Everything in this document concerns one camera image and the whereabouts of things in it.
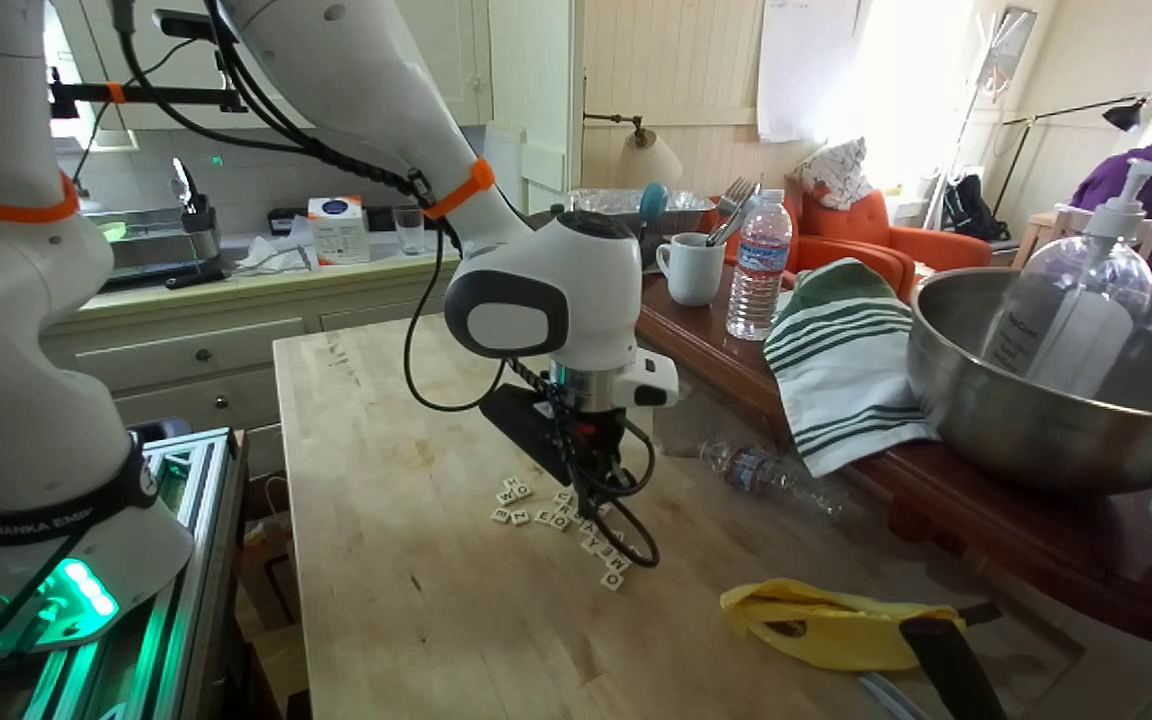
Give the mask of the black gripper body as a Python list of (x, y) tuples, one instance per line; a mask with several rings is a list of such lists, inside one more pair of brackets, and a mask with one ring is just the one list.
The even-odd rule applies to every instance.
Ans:
[(518, 385), (492, 388), (482, 412), (560, 484), (588, 478), (602, 490), (602, 452), (622, 456), (622, 412), (578, 412)]

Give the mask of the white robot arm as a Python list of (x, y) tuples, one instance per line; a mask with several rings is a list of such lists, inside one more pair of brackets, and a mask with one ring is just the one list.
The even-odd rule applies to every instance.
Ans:
[[(588, 214), (525, 224), (445, 104), (397, 0), (204, 0), (261, 151), (327, 164), (345, 184), (420, 206), (459, 249), (445, 325), (497, 366), (548, 357), (475, 401), (584, 516), (642, 490), (622, 468), (638, 409), (675, 366), (638, 344), (642, 241)], [(0, 0), (0, 647), (109, 631), (190, 566), (109, 388), (43, 357), (40, 336), (114, 274), (53, 151), (43, 0)]]

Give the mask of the green lit robot base rail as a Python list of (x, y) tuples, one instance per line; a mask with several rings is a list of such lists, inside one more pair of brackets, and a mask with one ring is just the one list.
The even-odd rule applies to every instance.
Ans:
[(43, 554), (0, 600), (0, 720), (204, 720), (224, 703), (233, 547), (240, 528), (235, 438), (153, 439), (176, 544), (136, 531), (115, 560), (153, 593), (121, 593), (93, 539)]

